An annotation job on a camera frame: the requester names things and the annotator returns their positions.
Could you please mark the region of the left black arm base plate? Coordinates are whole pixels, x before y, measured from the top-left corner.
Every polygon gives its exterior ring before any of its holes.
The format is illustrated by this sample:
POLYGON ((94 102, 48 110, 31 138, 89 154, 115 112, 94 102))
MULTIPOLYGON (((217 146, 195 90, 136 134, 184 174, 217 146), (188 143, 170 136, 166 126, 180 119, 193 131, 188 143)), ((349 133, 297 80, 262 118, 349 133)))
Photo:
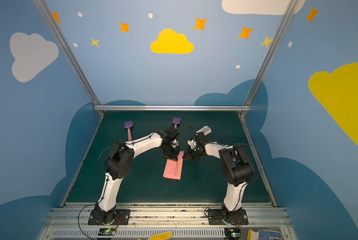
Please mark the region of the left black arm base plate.
POLYGON ((104 212, 101 209, 91 211, 88 225, 128 225, 131 210, 110 210, 104 212))

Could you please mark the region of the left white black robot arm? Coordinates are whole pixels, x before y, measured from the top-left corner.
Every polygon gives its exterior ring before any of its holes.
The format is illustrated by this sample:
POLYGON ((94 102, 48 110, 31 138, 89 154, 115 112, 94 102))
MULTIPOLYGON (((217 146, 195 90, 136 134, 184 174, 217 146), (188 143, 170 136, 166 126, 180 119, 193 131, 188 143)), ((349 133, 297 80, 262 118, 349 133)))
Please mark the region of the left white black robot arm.
POLYGON ((123 179, 131 172, 134 159, 152 149, 162 149, 165 159, 178 160, 179 132, 175 127, 156 130, 137 140, 117 141, 105 161, 105 182, 100 199, 90 213, 88 225, 127 225, 131 211, 117 210, 117 196, 123 179))

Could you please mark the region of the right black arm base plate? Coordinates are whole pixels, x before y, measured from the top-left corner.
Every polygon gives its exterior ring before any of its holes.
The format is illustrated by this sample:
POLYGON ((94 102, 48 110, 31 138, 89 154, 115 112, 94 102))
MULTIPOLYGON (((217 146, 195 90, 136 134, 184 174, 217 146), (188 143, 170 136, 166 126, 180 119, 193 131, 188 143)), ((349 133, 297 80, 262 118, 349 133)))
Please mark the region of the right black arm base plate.
POLYGON ((206 209, 205 216, 208 218, 210 225, 248 225, 248 216, 242 208, 228 212, 223 209, 206 209))

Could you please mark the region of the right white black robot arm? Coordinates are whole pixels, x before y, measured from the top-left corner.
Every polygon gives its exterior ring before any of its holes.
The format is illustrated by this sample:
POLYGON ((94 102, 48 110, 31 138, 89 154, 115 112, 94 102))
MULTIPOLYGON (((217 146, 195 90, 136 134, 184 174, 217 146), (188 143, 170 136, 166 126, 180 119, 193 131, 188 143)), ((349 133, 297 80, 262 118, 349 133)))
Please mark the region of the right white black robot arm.
POLYGON ((223 174, 228 182, 226 196, 220 209, 205 209, 205 216, 210 225, 248 224, 246 210, 242 208, 244 191, 251 181, 255 170, 252 167, 242 144, 223 145, 210 142, 203 132, 196 133, 187 141, 188 148, 183 158, 199 160, 201 156, 220 159, 223 174))

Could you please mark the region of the pink square paper sheet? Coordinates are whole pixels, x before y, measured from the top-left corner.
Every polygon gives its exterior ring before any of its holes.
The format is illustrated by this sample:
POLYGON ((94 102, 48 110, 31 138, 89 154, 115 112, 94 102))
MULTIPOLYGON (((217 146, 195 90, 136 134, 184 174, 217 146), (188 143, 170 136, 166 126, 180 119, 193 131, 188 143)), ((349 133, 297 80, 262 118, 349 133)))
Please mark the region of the pink square paper sheet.
POLYGON ((166 179, 180 180, 182 165, 183 165, 183 155, 184 151, 180 151, 178 155, 178 160, 167 159, 163 177, 166 179))

